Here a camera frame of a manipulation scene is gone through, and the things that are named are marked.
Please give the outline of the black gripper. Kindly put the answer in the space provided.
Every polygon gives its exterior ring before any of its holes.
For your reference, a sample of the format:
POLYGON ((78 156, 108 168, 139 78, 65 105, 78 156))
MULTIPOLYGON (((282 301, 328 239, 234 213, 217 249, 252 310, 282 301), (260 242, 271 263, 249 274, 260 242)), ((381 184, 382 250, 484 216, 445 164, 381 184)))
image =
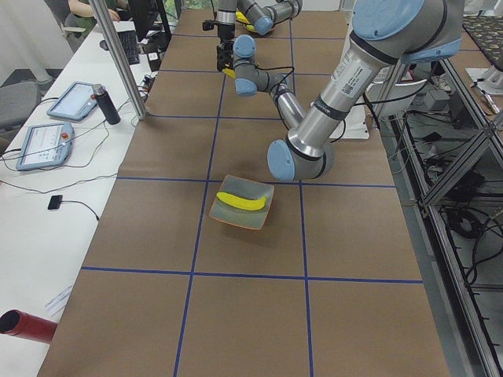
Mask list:
POLYGON ((216 46, 217 70, 233 67, 233 43, 221 43, 216 46))

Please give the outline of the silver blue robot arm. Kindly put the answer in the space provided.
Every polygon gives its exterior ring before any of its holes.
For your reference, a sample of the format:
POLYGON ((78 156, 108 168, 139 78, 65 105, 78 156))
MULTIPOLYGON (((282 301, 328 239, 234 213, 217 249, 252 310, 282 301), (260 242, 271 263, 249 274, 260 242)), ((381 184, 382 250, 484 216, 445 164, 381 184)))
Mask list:
POLYGON ((259 35, 265 35, 273 26, 296 18, 303 8, 302 0, 276 1, 274 5, 261 6, 252 0, 218 1, 215 23, 221 42, 235 38, 237 11, 253 26, 259 35))
POLYGON ((301 1, 278 1, 261 7, 254 1, 220 1, 215 14, 221 46, 232 57, 235 90, 241 96, 268 93, 288 134, 267 152, 270 173, 278 181, 316 179, 333 165, 329 143, 366 88, 385 67, 452 57, 461 46, 463 1, 357 1, 349 47, 327 86, 308 111, 303 110, 288 80, 255 64, 255 40, 236 36, 236 13, 242 12, 264 35, 275 24, 298 16, 301 1))

